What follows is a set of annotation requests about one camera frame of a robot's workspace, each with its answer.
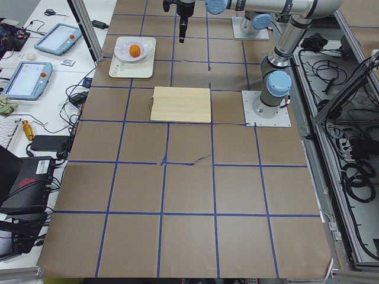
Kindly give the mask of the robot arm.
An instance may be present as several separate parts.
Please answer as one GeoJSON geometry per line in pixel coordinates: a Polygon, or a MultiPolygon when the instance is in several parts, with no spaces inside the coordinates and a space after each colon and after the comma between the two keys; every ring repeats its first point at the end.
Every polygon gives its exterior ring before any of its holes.
{"type": "Polygon", "coordinates": [[[263,58],[261,66],[282,70],[290,65],[293,52],[313,19],[333,14],[342,1],[205,1],[207,12],[218,15],[225,10],[289,15],[289,22],[275,48],[263,58]]]}
{"type": "Polygon", "coordinates": [[[267,29],[271,20],[270,14],[245,11],[244,18],[240,23],[240,30],[245,35],[257,34],[261,30],[267,29]]]}

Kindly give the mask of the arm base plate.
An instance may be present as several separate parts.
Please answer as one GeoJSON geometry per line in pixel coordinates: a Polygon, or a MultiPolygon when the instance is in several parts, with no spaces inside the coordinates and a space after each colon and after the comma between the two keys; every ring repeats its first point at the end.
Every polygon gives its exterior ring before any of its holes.
{"type": "Polygon", "coordinates": [[[236,40],[268,41],[267,25],[245,17],[232,17],[233,35],[236,40]]]}
{"type": "Polygon", "coordinates": [[[261,91],[242,91],[245,124],[250,127],[291,127],[285,98],[278,106],[261,102],[261,91]]]}

